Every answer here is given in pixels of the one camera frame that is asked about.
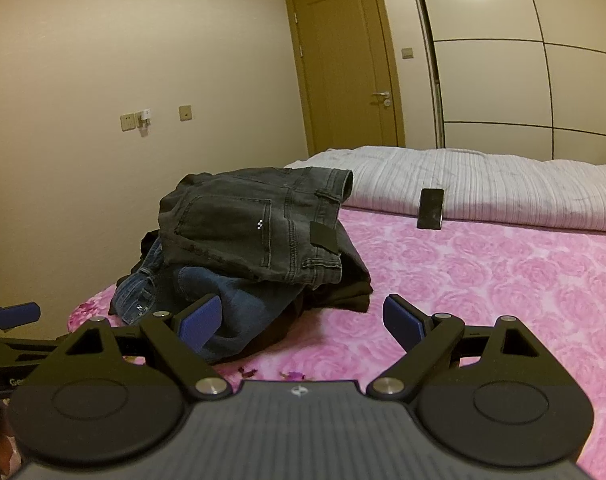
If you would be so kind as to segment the white plug adapter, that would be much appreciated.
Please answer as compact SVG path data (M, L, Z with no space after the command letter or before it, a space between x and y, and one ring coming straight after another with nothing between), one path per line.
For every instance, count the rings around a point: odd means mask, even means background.
M151 111L149 108L142 110L137 114L138 127L147 128L150 125Z

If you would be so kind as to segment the brown wooden door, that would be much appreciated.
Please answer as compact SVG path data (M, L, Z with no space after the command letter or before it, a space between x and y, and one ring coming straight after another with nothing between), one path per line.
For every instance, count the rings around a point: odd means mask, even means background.
M307 149L404 144L384 0L286 0Z

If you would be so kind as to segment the black folded garment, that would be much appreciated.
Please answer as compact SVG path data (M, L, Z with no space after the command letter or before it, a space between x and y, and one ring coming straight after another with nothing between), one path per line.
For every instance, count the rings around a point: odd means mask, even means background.
M307 310L329 308L356 313L368 311L373 293L369 271L340 220L337 221L337 231L342 264L341 281L317 288L305 287L299 292L264 330L261 337L267 344L275 344L285 338L291 325Z

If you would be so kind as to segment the white striped duvet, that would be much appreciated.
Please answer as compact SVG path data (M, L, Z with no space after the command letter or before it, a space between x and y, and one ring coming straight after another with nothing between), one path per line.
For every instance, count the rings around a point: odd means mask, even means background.
M352 171L346 201L352 208L414 216L421 191L440 188L448 220L606 233L606 165L458 148L363 146L328 150L293 166Z

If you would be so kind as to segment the blue denim jeans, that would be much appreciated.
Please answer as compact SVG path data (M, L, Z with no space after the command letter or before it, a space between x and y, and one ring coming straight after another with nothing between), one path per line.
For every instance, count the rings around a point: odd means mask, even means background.
M134 326L165 311L204 361L235 361L287 336L302 312L303 288L225 276L203 266L170 266L159 233L147 233L140 261L117 281L109 313Z

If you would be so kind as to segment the pink rose blanket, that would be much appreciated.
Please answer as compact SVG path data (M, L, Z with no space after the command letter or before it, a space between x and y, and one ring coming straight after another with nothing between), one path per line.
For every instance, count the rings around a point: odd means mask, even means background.
M410 217L354 209L343 210L341 220L370 271L369 310L305 312L278 344L222 364L223 376L233 384L367 384L403 353L382 321L391 294L469 325L511 314L588 394L595 426L580 466L606 479L606 234L462 221L428 231Z

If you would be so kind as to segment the cream sliding wardrobe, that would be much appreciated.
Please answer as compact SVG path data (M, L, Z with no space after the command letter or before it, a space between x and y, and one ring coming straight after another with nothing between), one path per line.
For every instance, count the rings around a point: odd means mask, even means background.
M606 0L417 0L437 145L606 165Z

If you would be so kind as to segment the dark grey jeans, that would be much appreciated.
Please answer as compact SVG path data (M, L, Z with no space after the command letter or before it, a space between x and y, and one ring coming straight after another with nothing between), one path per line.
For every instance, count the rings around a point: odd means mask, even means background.
M337 284L338 216L352 184L349 170L324 167L189 174L160 202L164 260L256 281Z

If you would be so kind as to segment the beige wall switch plate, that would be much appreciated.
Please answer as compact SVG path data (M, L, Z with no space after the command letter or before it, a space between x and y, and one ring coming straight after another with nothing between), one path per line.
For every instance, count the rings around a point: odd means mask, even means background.
M187 120L192 120L192 112L190 105L182 105L178 107L179 119L182 122L187 122Z

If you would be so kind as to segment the black smartphone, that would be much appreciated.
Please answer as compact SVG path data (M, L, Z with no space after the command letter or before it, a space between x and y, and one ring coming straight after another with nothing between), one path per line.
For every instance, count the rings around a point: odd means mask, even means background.
M442 229L444 208L443 188L422 188L417 218L420 230Z

